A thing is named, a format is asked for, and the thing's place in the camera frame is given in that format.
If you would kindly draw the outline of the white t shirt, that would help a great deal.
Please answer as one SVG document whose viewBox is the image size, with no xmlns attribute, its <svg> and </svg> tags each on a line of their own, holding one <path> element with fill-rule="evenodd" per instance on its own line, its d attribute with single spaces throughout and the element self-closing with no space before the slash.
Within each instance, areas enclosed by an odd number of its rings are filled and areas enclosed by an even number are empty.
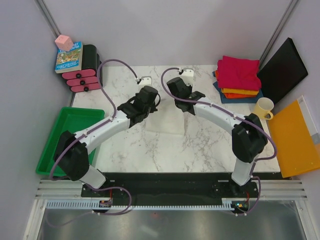
<svg viewBox="0 0 320 240">
<path fill-rule="evenodd" d="M 145 129 L 153 133 L 164 133 L 184 136 L 187 130 L 187 121 L 192 118 L 188 112 L 182 112 L 176 107 L 171 97 L 165 97 L 156 107 L 157 111 L 151 113 L 145 120 Z"/>
</svg>

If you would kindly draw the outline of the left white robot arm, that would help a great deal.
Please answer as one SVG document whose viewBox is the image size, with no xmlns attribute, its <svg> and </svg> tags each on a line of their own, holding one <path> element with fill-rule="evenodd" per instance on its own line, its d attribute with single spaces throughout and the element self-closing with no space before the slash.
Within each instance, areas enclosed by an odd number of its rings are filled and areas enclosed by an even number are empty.
<svg viewBox="0 0 320 240">
<path fill-rule="evenodd" d="M 155 88 L 144 86 L 134 97 L 118 106 L 111 117 L 76 133 L 63 132 L 55 149 L 49 176 L 52 178 L 54 169 L 59 167 L 70 180 L 91 186 L 99 197 L 106 196 L 110 191 L 107 177 L 89 163 L 89 155 L 112 136 L 141 123 L 149 114 L 156 112 L 158 95 Z"/>
</svg>

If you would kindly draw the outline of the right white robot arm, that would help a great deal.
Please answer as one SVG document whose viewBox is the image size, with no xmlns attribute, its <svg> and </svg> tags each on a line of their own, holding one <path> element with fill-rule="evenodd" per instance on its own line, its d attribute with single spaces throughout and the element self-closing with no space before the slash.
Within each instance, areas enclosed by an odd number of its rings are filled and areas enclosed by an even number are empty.
<svg viewBox="0 0 320 240">
<path fill-rule="evenodd" d="M 204 118 L 231 135 L 232 152 L 236 157 L 229 191 L 235 197 L 247 191 L 246 183 L 252 173 L 258 156 L 267 145 L 267 135 L 257 115 L 237 115 L 213 103 L 205 94 L 192 91 L 192 87 L 175 77 L 167 83 L 166 92 L 174 98 L 177 108 L 194 116 Z"/>
</svg>

